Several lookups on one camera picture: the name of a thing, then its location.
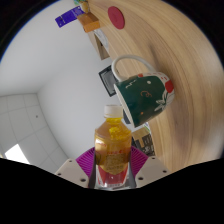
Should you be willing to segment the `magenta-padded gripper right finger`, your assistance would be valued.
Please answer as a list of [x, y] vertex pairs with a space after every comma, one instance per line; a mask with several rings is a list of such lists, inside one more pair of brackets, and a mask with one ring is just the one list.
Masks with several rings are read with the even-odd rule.
[[171, 172], [156, 156], [148, 157], [139, 149], [131, 148], [129, 171], [131, 188], [146, 186], [170, 174]]

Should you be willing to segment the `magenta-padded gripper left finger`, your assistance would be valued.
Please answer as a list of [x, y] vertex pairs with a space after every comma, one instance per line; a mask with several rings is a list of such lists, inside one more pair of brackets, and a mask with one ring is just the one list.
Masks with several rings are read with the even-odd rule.
[[56, 175], [83, 188], [94, 188], [96, 182], [95, 149], [91, 148], [76, 159], [68, 159]]

